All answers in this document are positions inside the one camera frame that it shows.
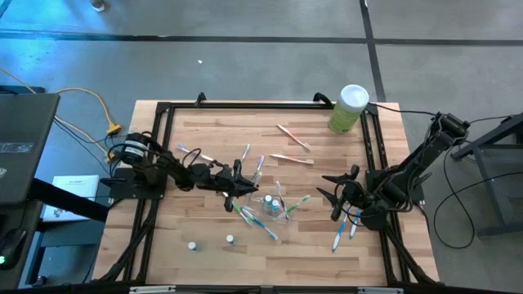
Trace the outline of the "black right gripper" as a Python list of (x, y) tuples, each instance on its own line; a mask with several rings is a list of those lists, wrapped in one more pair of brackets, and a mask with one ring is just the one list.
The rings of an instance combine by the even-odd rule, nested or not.
[(344, 173), (341, 176), (322, 176), (323, 179), (333, 182), (336, 186), (334, 194), (317, 188), (317, 190), (327, 198), (327, 200), (333, 205), (333, 220), (337, 221), (342, 214), (343, 206), (349, 203), (353, 206), (362, 208), (365, 206), (364, 197), (366, 192), (363, 186), (356, 181), (356, 177), (359, 175), (360, 167), (358, 165), (352, 165), (349, 173)]

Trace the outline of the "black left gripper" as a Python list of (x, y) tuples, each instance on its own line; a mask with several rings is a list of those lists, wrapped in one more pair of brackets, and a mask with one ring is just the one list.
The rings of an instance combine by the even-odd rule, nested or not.
[(232, 167), (219, 162), (216, 162), (216, 165), (221, 168), (217, 173), (218, 190), (228, 194), (224, 203), (224, 208), (227, 212), (233, 210), (233, 202), (236, 198), (239, 198), (240, 195), (251, 194), (258, 191), (258, 184), (245, 177), (241, 177), (240, 179), (241, 184), (245, 186), (238, 189), (237, 180), (239, 172), (241, 171), (241, 161), (239, 159), (234, 161)]

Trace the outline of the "clear acrylic organizer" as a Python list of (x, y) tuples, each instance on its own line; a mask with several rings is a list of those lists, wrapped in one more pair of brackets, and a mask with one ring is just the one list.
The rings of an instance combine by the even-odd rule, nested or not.
[[(293, 219), (293, 212), (290, 212), (288, 215), (287, 215), (287, 219), (279, 219), (278, 216), (279, 214), (283, 211), (281, 207), (279, 207), (279, 210), (276, 212), (276, 213), (273, 213), (271, 210), (270, 211), (266, 211), (263, 207), (263, 199), (266, 195), (270, 195), (270, 194), (265, 194), (265, 195), (262, 195), (262, 196), (252, 196), (248, 202), (245, 204), (246, 207), (250, 207), (252, 209), (251, 213), (260, 218), (261, 220), (264, 220), (264, 221), (273, 221), (273, 222), (279, 222), (279, 223), (289, 223), (292, 219)], [(270, 195), (272, 197), (272, 201), (274, 199), (277, 199), (279, 200), (279, 197), (278, 195), (276, 196), (273, 196), (273, 195)]]

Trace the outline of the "blue and white toothbrush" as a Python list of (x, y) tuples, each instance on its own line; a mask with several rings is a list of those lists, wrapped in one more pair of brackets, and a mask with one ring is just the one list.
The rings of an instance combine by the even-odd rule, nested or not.
[(241, 208), (241, 211), (247, 216), (247, 218), (249, 220), (251, 220), (254, 224), (260, 226), (261, 228), (263, 228), (269, 235), (270, 237), (277, 241), (279, 239), (278, 235), (276, 233), (274, 233), (273, 231), (271, 231), (263, 222), (261, 222), (259, 219), (257, 219), (247, 208), (245, 207), (242, 207)]
[(332, 253), (334, 253), (337, 250), (337, 247), (339, 246), (339, 243), (342, 238), (342, 232), (345, 229), (346, 226), (346, 220), (347, 220), (347, 212), (350, 211), (349, 207), (344, 207), (344, 212), (342, 213), (344, 215), (344, 218), (340, 224), (340, 227), (334, 237), (333, 245), (332, 245)]
[(352, 227), (349, 234), (349, 239), (353, 239), (355, 237), (355, 233), (359, 227), (359, 219), (360, 219), (360, 209), (357, 208), (355, 210), (355, 216), (351, 219)]

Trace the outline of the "green disinfecting wipes canister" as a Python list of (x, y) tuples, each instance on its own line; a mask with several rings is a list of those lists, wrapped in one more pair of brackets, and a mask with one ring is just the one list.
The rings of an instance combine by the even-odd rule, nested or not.
[(344, 86), (329, 119), (329, 127), (335, 133), (352, 129), (369, 102), (369, 94), (360, 85)]

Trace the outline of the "white booklet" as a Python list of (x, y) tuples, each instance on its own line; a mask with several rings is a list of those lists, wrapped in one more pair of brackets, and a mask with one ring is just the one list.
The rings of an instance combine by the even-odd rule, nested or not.
[[(100, 177), (97, 175), (91, 176), (55, 176), (52, 184), (75, 194), (81, 198), (88, 198), (94, 201), (98, 189), (98, 182)], [(61, 208), (46, 205), (42, 216), (43, 222), (67, 222), (67, 221), (84, 221), (87, 218), (65, 211)]]

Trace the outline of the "black diagonal bar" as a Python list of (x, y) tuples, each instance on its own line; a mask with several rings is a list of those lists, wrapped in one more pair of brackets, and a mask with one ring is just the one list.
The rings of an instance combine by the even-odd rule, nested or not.
[(104, 205), (82, 198), (39, 179), (33, 179), (29, 188), (28, 199), (38, 200), (46, 205), (100, 222), (106, 221), (109, 212), (109, 208)]

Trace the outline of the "grey cabinet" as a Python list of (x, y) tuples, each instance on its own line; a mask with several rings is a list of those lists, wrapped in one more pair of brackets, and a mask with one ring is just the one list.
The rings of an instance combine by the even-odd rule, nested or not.
[(96, 220), (40, 223), (19, 287), (86, 282), (92, 276), (104, 227)]

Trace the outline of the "grey laptop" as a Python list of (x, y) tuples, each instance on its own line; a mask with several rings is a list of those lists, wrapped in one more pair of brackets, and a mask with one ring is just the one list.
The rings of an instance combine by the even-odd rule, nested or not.
[(27, 198), (60, 96), (0, 95), (0, 205)]

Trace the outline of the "black computer mouse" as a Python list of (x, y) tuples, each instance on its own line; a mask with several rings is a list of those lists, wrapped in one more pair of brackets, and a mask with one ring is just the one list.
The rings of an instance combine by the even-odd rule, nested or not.
[(27, 238), (25, 229), (10, 229), (0, 238), (0, 270), (12, 269), (20, 260)]

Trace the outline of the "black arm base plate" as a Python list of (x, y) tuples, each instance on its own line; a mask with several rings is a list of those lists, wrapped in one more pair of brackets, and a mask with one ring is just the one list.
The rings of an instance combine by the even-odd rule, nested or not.
[(370, 192), (384, 195), (392, 203), (406, 203), (409, 198), (413, 203), (422, 203), (424, 194), (422, 183), (431, 175), (408, 176), (398, 174), (392, 180), (388, 176), (392, 174), (388, 170), (372, 170), (366, 172), (367, 188)]
[(119, 167), (107, 184), (114, 199), (157, 200), (164, 196), (167, 174), (162, 171), (140, 172), (133, 168)]

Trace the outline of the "silver bracket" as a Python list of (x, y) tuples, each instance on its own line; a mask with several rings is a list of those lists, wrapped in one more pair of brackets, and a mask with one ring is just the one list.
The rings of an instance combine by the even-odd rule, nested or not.
[(359, 287), (357, 294), (405, 294), (402, 288), (394, 287)]
[(131, 287), (128, 294), (173, 294), (176, 292), (175, 285), (145, 285), (139, 287)]

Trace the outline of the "black desk frame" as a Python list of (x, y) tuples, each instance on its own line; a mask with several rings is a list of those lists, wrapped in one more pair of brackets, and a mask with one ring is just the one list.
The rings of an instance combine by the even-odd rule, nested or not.
[(451, 154), (455, 161), (469, 155), (475, 158), (497, 221), (496, 225), (478, 229), (479, 238), (523, 232), (523, 181), (511, 183), (514, 176), (523, 176), (523, 112), (510, 115), (483, 136)]

